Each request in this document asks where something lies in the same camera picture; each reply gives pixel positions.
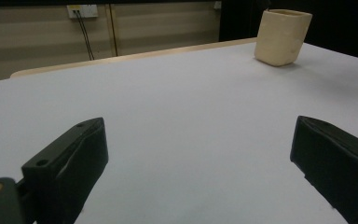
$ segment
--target black cable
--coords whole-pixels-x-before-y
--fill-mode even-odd
[[[80,18],[79,18],[79,15],[77,14],[77,11],[73,11],[77,17],[77,21],[79,22],[79,25],[80,25],[80,28],[81,28],[81,31],[83,33],[83,37],[84,37],[84,41],[86,42],[86,48],[87,48],[87,53],[89,54],[89,60],[91,61],[91,55],[90,55],[90,49],[89,49],[89,45],[87,44],[87,38],[86,38],[86,33],[84,32],[84,29],[83,29],[83,26],[80,22]]]
[[[78,13],[78,15],[79,15],[81,24],[83,25],[84,33],[86,33],[87,44],[88,44],[88,46],[89,46],[89,53],[91,54],[92,60],[94,60],[94,55],[92,54],[92,50],[91,50],[91,46],[90,46],[90,41],[89,41],[89,35],[87,34],[86,26],[84,25],[83,18],[82,18],[81,15],[80,15],[80,11],[77,11],[77,13]]]
[[[80,28],[81,28],[81,31],[83,33],[83,36],[84,36],[84,41],[86,42],[86,47],[87,47],[87,52],[89,54],[89,60],[93,60],[93,55],[91,52],[91,47],[90,47],[90,43],[89,43],[89,37],[87,36],[87,31],[86,31],[86,27],[84,27],[84,24],[82,24],[82,20],[80,19],[81,18],[81,15],[80,15],[80,12],[78,10],[74,10],[73,11],[77,17],[77,21],[79,22],[79,25],[80,25]]]

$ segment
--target wall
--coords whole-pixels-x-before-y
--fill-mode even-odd
[[[112,57],[104,6],[85,20],[96,58]],[[0,7],[0,79],[16,71],[89,59],[76,20],[66,7]]]
[[[112,6],[118,55],[218,41],[214,2]]]
[[[218,39],[220,14],[213,2],[107,5],[98,6],[98,12],[98,18],[85,19],[96,59]],[[68,19],[65,6],[0,7],[0,79],[88,59],[80,26]]]

